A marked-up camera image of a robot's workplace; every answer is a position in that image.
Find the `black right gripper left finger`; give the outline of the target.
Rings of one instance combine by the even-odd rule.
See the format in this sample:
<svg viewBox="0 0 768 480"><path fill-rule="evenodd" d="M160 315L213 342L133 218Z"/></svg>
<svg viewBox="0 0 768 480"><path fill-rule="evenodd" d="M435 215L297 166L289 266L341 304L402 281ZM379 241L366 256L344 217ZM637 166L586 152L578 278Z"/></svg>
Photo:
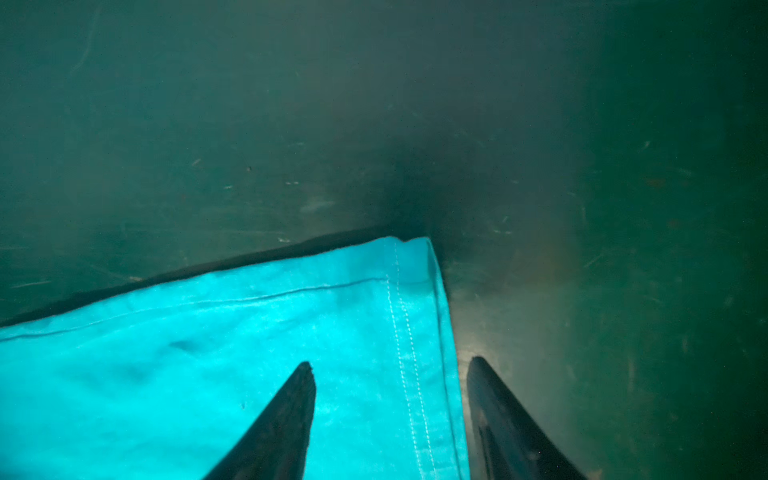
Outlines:
<svg viewBox="0 0 768 480"><path fill-rule="evenodd" d="M304 361L205 480L303 479L316 393Z"/></svg>

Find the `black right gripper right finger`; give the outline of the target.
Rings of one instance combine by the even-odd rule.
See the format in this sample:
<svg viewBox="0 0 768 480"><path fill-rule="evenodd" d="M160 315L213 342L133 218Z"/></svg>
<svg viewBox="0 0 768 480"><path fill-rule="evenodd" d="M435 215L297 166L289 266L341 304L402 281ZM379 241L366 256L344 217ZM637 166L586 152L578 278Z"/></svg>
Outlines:
<svg viewBox="0 0 768 480"><path fill-rule="evenodd" d="M483 357L470 361L466 384L482 479L586 479Z"/></svg>

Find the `teal printed t-shirt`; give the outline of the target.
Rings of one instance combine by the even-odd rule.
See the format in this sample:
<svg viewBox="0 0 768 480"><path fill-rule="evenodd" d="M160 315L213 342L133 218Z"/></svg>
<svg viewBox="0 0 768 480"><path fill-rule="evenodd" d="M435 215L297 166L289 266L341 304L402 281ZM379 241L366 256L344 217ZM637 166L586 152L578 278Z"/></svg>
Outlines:
<svg viewBox="0 0 768 480"><path fill-rule="evenodd" d="M317 397L309 479L466 479L431 242L387 237L5 327L5 479L199 479L289 375Z"/></svg>

